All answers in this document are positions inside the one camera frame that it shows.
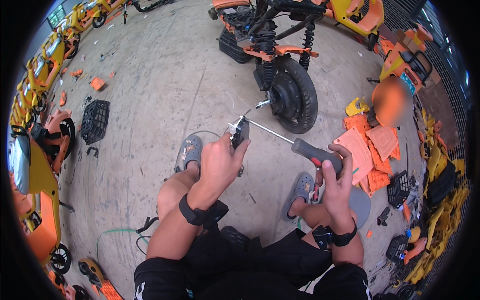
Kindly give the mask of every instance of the screwdriver shaft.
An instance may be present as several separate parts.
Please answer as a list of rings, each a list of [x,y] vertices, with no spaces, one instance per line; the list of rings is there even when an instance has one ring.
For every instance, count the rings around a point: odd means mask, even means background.
[[[269,132],[269,133],[273,134],[273,135],[276,136],[276,137],[281,138],[281,139],[284,140],[285,142],[290,143],[290,144],[294,144],[293,141],[289,140],[289,139],[286,138],[285,136],[282,136],[282,135],[276,133],[275,131],[272,131],[272,130],[268,129],[268,128],[266,128],[265,126],[262,126],[262,125],[260,125],[259,123],[255,122],[255,121],[252,121],[252,120],[247,119],[247,118],[245,118],[245,119],[246,119],[246,121],[247,121],[248,123],[257,126],[258,128],[261,128],[261,129],[265,130],[266,132]]]

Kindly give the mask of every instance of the person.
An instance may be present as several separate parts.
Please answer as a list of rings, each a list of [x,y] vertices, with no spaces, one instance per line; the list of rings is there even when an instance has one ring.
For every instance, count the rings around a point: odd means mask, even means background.
[[[313,184],[306,184],[312,183],[312,177],[305,172],[297,176],[286,201],[284,217],[302,217],[312,228],[308,234],[297,229],[270,246],[248,252],[226,239],[218,226],[204,230],[187,221],[180,202],[186,199],[191,210],[206,211],[237,177],[251,141],[234,150],[230,136],[226,133],[205,147],[197,136],[183,142],[182,149],[189,149],[184,171],[168,179],[158,193],[160,224],[148,244],[146,260],[135,270],[134,300],[372,299],[362,269],[363,245],[355,233],[357,216],[348,206],[352,154],[341,145],[329,145],[343,157],[338,179],[328,160],[316,176],[319,184],[325,181],[323,203],[307,203]],[[314,234],[326,226],[338,236],[354,236],[346,245],[329,242],[321,249]],[[335,267],[328,270],[332,263]],[[327,270],[313,294],[299,290]]]

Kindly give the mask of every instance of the black shorts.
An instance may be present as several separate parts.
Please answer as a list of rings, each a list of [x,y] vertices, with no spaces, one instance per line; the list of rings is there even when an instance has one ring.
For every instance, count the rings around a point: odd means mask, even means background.
[[[137,297],[137,299],[160,299],[161,296],[167,296],[166,299],[183,299],[181,296],[187,295],[186,290],[189,291],[190,296],[202,295],[205,292],[211,298],[211,290],[207,289],[219,286],[216,283],[225,281],[232,274],[242,274],[242,278],[254,278],[252,274],[263,274],[263,278],[271,275],[276,278],[273,280],[276,283],[284,282],[283,288],[291,285],[289,288],[293,293],[297,293],[296,290],[318,278],[332,264],[330,251],[323,251],[309,245],[301,240],[303,236],[305,233],[296,229],[278,242],[249,254],[236,244],[224,239],[218,228],[211,229],[206,234],[195,238],[189,251],[180,261],[153,258],[142,262],[134,275],[135,293],[138,295],[142,292],[141,298]],[[363,269],[349,264],[335,267],[327,274],[338,272],[340,273],[335,277],[341,276],[342,280],[333,278],[336,285],[349,285],[347,290],[350,292],[354,292],[357,287],[362,290],[363,296],[367,295],[365,293],[365,289],[368,290],[365,284],[367,276]],[[348,276],[356,279],[349,281]],[[325,289],[334,286],[332,283],[327,283],[324,278],[314,288],[314,294],[322,297],[326,295]]]

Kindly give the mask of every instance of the cardboard box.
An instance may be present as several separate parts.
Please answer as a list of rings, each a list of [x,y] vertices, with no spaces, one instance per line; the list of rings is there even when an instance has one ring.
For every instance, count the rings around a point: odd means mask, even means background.
[[[410,37],[408,37],[405,34],[405,32],[401,31],[400,29],[397,30],[396,37],[400,45],[402,45],[405,49],[408,49],[410,52],[415,54],[417,51],[421,50],[420,47],[417,44],[415,44],[415,42]],[[426,57],[420,54],[417,56],[417,59],[428,71],[427,68],[430,64],[428,63],[428,60],[426,59]],[[437,70],[433,65],[432,65],[432,73],[430,74],[430,77],[435,84],[439,83],[441,80],[440,75],[438,74]]]

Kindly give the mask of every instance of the person's left hand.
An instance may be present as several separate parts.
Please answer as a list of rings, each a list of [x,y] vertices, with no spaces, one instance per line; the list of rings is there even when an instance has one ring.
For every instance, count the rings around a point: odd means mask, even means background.
[[[243,141],[236,150],[231,146],[231,134],[225,133],[218,141],[208,143],[202,150],[202,167],[198,184],[216,201],[232,184],[243,163],[250,140]]]

